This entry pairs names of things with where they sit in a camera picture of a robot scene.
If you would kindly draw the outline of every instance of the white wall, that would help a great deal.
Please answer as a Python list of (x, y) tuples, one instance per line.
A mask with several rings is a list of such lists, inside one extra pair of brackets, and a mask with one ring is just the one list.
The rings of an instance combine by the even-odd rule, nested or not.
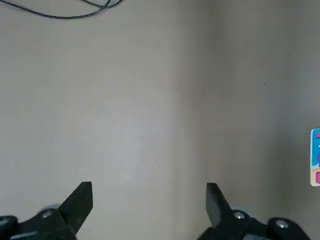
[(212, 181), (231, 204), (315, 239), (319, 11), (315, 0), (127, 0), (61, 21), (0, 5), (0, 213), (26, 220), (92, 181), (80, 239), (193, 240)]

